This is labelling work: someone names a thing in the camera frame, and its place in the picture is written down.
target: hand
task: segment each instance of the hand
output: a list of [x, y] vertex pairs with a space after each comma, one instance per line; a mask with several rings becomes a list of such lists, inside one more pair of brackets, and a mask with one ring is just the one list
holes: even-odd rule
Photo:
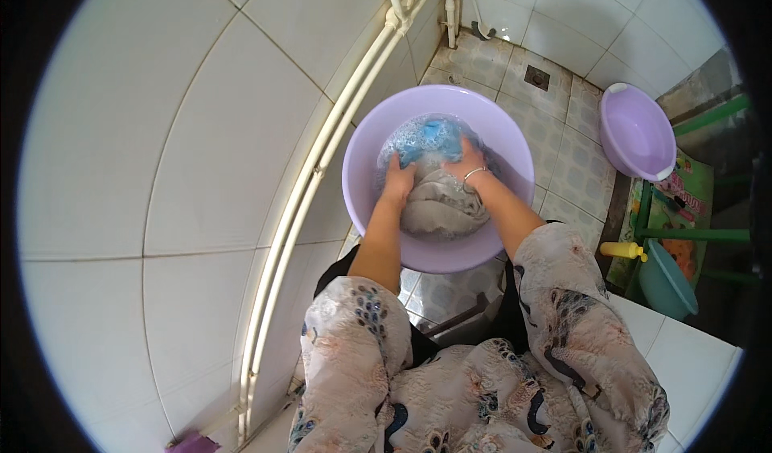
[[485, 167], [485, 158], [483, 158], [483, 152], [475, 148], [466, 136], [461, 137], [461, 149], [464, 152], [461, 161], [458, 163], [445, 161], [442, 162], [441, 166], [447, 173], [450, 173], [452, 176], [456, 177], [459, 182], [463, 183], [467, 173], [475, 168]]
[[400, 207], [400, 210], [408, 202], [408, 195], [413, 189], [413, 178], [415, 177], [415, 163], [410, 163], [404, 169], [399, 167], [399, 154], [391, 155], [386, 172], [386, 184], [381, 199], [389, 200]]

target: floor drain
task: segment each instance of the floor drain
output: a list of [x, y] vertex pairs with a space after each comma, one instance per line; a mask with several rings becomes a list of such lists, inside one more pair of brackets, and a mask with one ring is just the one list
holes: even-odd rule
[[526, 68], [525, 81], [528, 84], [533, 84], [538, 89], [546, 91], [550, 85], [550, 75], [541, 69], [529, 65], [528, 68]]

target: lavender plastic basin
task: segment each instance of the lavender plastic basin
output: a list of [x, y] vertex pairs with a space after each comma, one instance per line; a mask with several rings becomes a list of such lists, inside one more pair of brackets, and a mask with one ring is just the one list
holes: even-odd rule
[[[427, 113], [456, 115], [498, 155], [502, 181], [527, 204], [534, 200], [534, 163], [523, 133], [496, 103], [473, 91], [435, 84], [407, 89], [382, 101], [354, 131], [343, 158], [343, 198], [360, 234], [378, 199], [374, 188], [378, 154], [405, 121]], [[447, 274], [474, 268], [503, 246], [493, 222], [475, 234], [449, 242], [420, 241], [400, 233], [402, 265], [420, 272]]]
[[676, 137], [667, 116], [645, 92], [612, 84], [601, 99], [601, 144], [628, 177], [667, 178], [676, 164]]

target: gray cloth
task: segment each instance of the gray cloth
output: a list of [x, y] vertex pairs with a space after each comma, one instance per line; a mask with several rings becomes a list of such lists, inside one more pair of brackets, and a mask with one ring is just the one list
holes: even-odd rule
[[453, 240], [476, 232], [490, 218], [476, 193], [464, 191], [443, 169], [419, 164], [400, 227], [420, 238]]

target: colorful poster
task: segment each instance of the colorful poster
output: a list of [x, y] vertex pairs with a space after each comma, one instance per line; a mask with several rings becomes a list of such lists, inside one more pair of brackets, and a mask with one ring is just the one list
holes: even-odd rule
[[[635, 241], [633, 230], [641, 207], [642, 179], [633, 179], [619, 241]], [[651, 184], [649, 228], [709, 228], [713, 202], [713, 168], [689, 158], [680, 149], [669, 177]], [[686, 279], [695, 287], [700, 277], [706, 242], [660, 239]], [[627, 288], [635, 261], [614, 258], [606, 279]]]

